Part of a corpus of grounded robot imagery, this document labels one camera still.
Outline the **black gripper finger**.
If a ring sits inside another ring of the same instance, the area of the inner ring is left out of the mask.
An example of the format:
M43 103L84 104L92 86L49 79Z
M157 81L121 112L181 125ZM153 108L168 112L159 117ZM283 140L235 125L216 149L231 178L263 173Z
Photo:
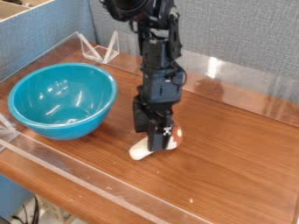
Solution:
M165 120L157 121L149 120L148 126L148 150L160 151L168 146L169 139L173 133L173 119L167 118Z

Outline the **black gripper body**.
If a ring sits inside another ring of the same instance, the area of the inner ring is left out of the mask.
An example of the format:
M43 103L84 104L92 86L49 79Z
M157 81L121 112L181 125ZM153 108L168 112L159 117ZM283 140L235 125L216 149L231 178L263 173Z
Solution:
M183 85L183 69L143 69L143 84L133 99L136 132L164 132L173 125L173 104L181 99Z

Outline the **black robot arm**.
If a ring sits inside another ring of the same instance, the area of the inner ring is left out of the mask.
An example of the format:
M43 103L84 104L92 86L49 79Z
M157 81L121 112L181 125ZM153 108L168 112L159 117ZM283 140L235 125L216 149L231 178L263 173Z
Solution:
M143 84L133 99L135 130L148 136L147 149L164 150L173 133L172 106L181 99L187 73L173 0L99 0L111 17L137 34Z

